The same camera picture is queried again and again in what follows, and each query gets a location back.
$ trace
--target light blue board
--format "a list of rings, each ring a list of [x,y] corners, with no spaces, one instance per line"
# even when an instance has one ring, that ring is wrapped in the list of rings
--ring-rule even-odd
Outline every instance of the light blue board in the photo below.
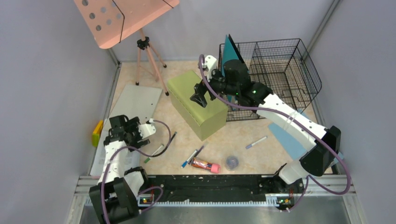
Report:
[[[277,124],[272,123],[268,126],[268,128],[293,160],[300,158],[306,153],[305,148],[300,144],[300,142],[298,142]],[[341,159],[344,159],[342,153],[338,153],[338,156],[340,156]]]

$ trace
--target green cushion block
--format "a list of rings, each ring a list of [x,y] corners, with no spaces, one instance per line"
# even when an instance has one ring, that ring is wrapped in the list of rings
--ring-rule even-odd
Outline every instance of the green cushion block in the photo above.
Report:
[[[208,105],[203,108],[190,100],[194,94],[194,86],[201,79],[194,71],[188,71],[168,81],[172,105],[188,123],[201,140],[205,140],[226,124],[228,107],[216,99],[210,100],[205,94]]]

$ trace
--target white paper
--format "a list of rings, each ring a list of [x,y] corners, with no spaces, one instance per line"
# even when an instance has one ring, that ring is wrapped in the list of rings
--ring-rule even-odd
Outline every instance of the white paper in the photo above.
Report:
[[[110,118],[125,114],[130,119],[138,116],[141,123],[146,122],[146,120],[150,119],[153,116],[161,92],[162,89],[158,88],[136,86],[130,84],[126,85],[120,97],[118,98],[118,101],[115,104],[112,112],[110,113]],[[110,128],[110,122],[108,121],[108,119],[106,119],[103,123],[103,129],[102,133],[100,134],[99,145],[96,150],[95,158],[93,160],[90,172],[91,176],[100,176],[102,174],[106,157],[103,141],[109,135]],[[124,170],[126,171],[132,167],[139,166],[139,159],[140,153],[138,153],[137,151],[128,152],[128,155],[125,158]]]

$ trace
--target black wire basket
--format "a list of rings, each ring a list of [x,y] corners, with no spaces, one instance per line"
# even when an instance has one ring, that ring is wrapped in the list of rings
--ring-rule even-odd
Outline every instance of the black wire basket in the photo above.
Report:
[[[250,78],[271,88],[280,99],[303,112],[322,88],[318,72],[301,39],[235,43]],[[224,44],[219,48],[219,68]],[[227,121],[261,119],[250,110],[228,106]]]

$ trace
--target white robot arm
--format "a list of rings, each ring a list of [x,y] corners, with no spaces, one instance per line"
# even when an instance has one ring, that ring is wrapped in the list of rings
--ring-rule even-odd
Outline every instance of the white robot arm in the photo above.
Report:
[[[276,175],[286,184],[292,184],[308,175],[323,175],[333,161],[334,156],[293,121],[298,121],[303,127],[329,145],[336,153],[339,151],[341,135],[338,128],[332,126],[327,129],[314,123],[284,103],[269,87],[262,83],[251,82],[246,65],[238,59],[229,60],[224,64],[225,76],[222,76],[221,71],[213,67],[213,65],[217,64],[215,57],[206,56],[204,62],[199,63],[201,63],[203,68],[208,68],[207,70],[210,73],[207,75],[207,79],[208,81],[210,79],[209,85],[216,93],[233,95],[238,100],[238,104],[244,107],[268,108],[283,112],[289,116],[285,117],[279,113],[267,110],[255,111],[258,115],[268,118],[283,127],[285,131],[301,143],[307,152],[301,158],[282,166]],[[196,84],[194,90],[195,94],[190,99],[202,107],[206,107],[207,102],[204,95],[208,88],[205,86],[204,81]],[[211,100],[216,98],[211,92],[209,94]]]
[[[123,222],[139,215],[138,193],[139,189],[148,183],[148,176],[142,167],[124,170],[128,154],[125,148],[139,149],[150,143],[147,137],[156,133],[152,119],[146,124],[140,124],[138,117],[128,119],[125,115],[120,115],[110,118],[109,121],[112,128],[103,143],[106,152],[103,172],[98,185],[89,190],[90,199],[101,224],[106,223],[103,206],[106,208],[106,217],[112,223]]]

